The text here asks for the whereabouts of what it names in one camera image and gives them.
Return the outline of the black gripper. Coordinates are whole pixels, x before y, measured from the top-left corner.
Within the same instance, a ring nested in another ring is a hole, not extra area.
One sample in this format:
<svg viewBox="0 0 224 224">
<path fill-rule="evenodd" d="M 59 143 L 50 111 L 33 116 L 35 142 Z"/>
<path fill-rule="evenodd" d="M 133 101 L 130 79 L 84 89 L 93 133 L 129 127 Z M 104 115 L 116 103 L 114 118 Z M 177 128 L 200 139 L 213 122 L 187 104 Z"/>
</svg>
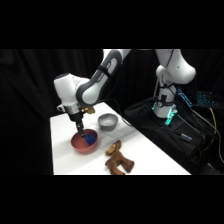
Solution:
<svg viewBox="0 0 224 224">
<path fill-rule="evenodd" d="M 76 128 L 77 128 L 78 134 L 82 138 L 85 138 L 85 136 L 86 136 L 85 129 L 82 128 L 83 113 L 79 112 L 79 113 L 76 113 L 76 114 L 70 114 L 69 118 L 70 118 L 71 121 L 76 123 Z"/>
</svg>

